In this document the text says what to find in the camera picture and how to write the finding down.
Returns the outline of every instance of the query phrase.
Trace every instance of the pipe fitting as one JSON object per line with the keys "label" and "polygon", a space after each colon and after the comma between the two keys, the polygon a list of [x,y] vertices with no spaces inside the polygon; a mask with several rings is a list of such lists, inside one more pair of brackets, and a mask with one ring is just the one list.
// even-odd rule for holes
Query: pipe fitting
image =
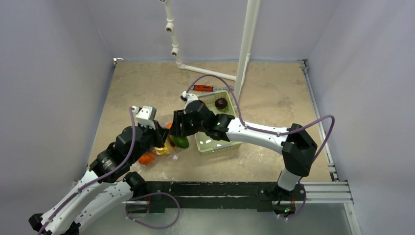
{"label": "pipe fitting", "polygon": [[179,49],[178,49],[178,48],[176,48],[176,47],[174,47],[174,48],[171,50],[171,55],[172,55],[172,56],[174,56],[174,57],[176,57],[177,55],[179,55]]}
{"label": "pipe fitting", "polygon": [[167,24],[166,24],[166,27],[165,27],[165,30],[166,30],[166,32],[168,32],[168,33],[173,33],[173,30],[174,30],[174,24],[173,24],[173,23],[171,23],[171,22],[167,23]]}

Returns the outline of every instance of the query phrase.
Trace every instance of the green basket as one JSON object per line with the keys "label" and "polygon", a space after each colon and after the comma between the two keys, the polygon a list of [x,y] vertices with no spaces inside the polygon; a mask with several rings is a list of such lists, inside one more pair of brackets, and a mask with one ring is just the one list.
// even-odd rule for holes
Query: green basket
{"label": "green basket", "polygon": [[[209,108],[209,110],[211,110],[215,114],[229,114],[236,117],[235,108],[233,107],[228,91],[209,92],[198,95],[197,97],[201,101],[203,101],[206,104],[207,108]],[[221,112],[215,107],[215,101],[219,98],[225,98],[228,102],[228,109],[226,110],[226,112]],[[214,141],[203,132],[196,133],[195,138],[197,143],[197,149],[201,154],[208,154],[229,148],[236,148],[242,144],[242,142],[234,141]]]}

